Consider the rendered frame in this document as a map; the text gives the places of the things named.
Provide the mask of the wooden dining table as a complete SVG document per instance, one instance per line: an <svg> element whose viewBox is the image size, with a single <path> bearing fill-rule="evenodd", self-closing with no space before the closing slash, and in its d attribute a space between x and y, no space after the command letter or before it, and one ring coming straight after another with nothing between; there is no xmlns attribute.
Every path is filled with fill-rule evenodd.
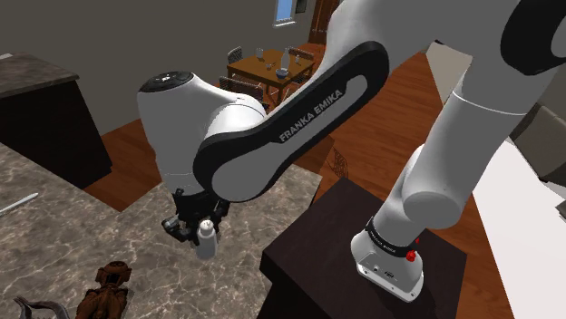
<svg viewBox="0 0 566 319"><path fill-rule="evenodd" d="M298 61L289 59L288 72L285 77L276 75L276 70L281 69L284 53L278 50L267 50L263 52L261 58L250 56L240 61L227 65L228 76L233 74L241 75L247 79L261 82L266 85L266 92L270 88L278 90L276 105L282 102L285 89L300 75L307 77L313 73L314 62L302 57Z"/></svg>

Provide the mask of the silver pen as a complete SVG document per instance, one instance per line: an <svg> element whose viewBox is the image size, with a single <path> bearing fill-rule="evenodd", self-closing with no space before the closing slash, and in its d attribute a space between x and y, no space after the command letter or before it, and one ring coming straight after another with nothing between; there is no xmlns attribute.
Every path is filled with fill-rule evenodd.
<svg viewBox="0 0 566 319"><path fill-rule="evenodd" d="M0 209L0 218L3 217L5 214L7 214L9 211L11 211L15 208L18 208L18 207L24 205L25 203L27 203L27 202L29 202L29 201L37 198L37 197L38 197L38 193L35 192L35 193L32 193L32 194L30 194L30 195L28 195L24 198L17 200L16 202L14 202L14 203L12 203L12 204L4 207L4 208L1 208Z"/></svg>

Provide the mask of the dark cabinet with stone top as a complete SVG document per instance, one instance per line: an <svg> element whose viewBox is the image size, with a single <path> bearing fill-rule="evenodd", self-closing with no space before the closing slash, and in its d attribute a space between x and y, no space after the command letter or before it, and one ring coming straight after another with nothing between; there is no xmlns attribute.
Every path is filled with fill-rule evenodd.
<svg viewBox="0 0 566 319"><path fill-rule="evenodd" d="M78 79L29 53L0 55L0 143L84 189L112 161Z"/></svg>

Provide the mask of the dark robot stand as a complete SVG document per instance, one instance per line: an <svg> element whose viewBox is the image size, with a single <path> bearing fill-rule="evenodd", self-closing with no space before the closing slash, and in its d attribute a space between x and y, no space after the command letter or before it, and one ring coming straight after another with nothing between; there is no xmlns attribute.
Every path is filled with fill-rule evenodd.
<svg viewBox="0 0 566 319"><path fill-rule="evenodd" d="M429 230L420 235L424 288L406 303L358 274L350 241L381 206L340 179L263 253L272 287L257 319L456 319L466 254Z"/></svg>

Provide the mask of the window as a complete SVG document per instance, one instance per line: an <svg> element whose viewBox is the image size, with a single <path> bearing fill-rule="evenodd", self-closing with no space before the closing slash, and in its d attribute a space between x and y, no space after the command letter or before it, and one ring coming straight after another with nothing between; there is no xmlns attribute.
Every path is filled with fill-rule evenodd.
<svg viewBox="0 0 566 319"><path fill-rule="evenodd" d="M297 0L276 0L273 26L278 28L295 23Z"/></svg>

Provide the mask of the white bottle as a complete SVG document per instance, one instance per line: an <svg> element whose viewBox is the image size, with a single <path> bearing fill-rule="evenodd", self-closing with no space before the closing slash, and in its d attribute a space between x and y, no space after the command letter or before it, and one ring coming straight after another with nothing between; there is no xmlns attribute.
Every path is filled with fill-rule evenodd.
<svg viewBox="0 0 566 319"><path fill-rule="evenodd" d="M196 256L199 259L211 259L217 254L218 241L214 223L205 219L200 222L197 230L199 244L196 246Z"/></svg>

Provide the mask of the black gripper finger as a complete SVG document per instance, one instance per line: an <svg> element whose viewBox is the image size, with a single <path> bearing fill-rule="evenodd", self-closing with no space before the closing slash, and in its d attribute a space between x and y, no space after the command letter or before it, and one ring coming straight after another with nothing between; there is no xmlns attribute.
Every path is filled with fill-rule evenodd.
<svg viewBox="0 0 566 319"><path fill-rule="evenodd" d="M163 229L179 242L197 243L196 229L179 219L178 215L167 217L161 222Z"/></svg>
<svg viewBox="0 0 566 319"><path fill-rule="evenodd" d="M219 201L214 210L214 229L218 234L220 232L220 222L228 215L229 201Z"/></svg>

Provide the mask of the brown figure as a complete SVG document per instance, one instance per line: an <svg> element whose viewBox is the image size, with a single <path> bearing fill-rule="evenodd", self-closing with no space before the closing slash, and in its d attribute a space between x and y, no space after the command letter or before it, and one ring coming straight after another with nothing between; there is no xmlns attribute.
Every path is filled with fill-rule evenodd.
<svg viewBox="0 0 566 319"><path fill-rule="evenodd" d="M121 319L129 293L122 284L130 279L131 273L132 269L123 261L112 261L100 267L95 277L100 287L87 290L75 319Z"/></svg>

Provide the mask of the brown wooden door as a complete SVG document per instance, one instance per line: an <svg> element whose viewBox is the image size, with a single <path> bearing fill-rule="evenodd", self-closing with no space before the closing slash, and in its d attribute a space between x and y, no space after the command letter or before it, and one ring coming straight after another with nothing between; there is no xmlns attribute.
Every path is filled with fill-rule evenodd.
<svg viewBox="0 0 566 319"><path fill-rule="evenodd" d="M311 44L325 44L327 42L327 28L333 12L339 5L339 0L317 0L308 41Z"/></svg>

